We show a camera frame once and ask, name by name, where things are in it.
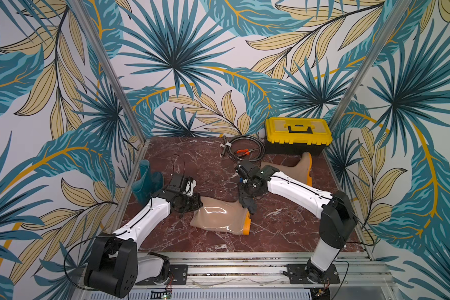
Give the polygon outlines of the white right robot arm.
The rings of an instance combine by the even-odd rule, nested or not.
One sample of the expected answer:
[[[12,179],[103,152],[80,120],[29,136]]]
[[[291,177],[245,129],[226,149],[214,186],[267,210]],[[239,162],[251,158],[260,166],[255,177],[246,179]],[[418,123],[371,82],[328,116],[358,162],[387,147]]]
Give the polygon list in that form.
[[[270,165],[260,169],[252,162],[242,161],[235,171],[240,178],[239,203],[250,214],[257,211],[256,198],[271,193],[296,203],[320,220],[320,239],[307,262],[307,272],[323,276],[329,271],[358,224],[348,195],[316,189]]]

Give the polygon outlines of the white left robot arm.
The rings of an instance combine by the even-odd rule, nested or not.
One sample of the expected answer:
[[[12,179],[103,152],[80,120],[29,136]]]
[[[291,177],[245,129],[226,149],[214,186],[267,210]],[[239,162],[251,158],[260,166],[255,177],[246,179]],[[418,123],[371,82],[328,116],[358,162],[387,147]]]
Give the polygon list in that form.
[[[91,245],[84,285],[117,298],[129,295],[137,282],[165,273],[166,258],[148,254],[139,261],[140,246],[172,212],[188,213],[203,206],[198,192],[177,194],[160,191],[142,211],[112,234],[100,234]]]

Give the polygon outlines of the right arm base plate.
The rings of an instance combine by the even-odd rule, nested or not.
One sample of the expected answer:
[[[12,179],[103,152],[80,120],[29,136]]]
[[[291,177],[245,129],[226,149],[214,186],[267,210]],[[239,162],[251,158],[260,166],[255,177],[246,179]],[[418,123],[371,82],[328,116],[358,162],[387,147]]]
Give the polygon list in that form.
[[[328,285],[341,282],[336,266],[331,264],[321,271],[310,262],[307,264],[287,264],[283,275],[289,278],[291,285]]]

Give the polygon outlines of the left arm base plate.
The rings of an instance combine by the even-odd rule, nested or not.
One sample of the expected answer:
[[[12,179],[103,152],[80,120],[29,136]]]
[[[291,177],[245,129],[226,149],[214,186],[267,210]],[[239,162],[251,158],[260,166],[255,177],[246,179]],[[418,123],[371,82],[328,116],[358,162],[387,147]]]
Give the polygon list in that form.
[[[188,278],[188,265],[172,264],[166,266],[156,277],[138,281],[136,286],[164,286],[171,283],[173,286],[184,286]]]

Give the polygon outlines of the teal rubber boot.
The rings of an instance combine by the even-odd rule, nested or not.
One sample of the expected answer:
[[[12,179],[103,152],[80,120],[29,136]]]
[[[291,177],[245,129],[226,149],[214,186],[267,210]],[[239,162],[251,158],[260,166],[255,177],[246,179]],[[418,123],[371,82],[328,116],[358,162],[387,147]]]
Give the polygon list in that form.
[[[150,162],[144,159],[139,162],[140,178],[135,181],[131,190],[137,202],[145,207],[152,199],[152,195],[164,185],[164,176],[161,172],[152,172]]]

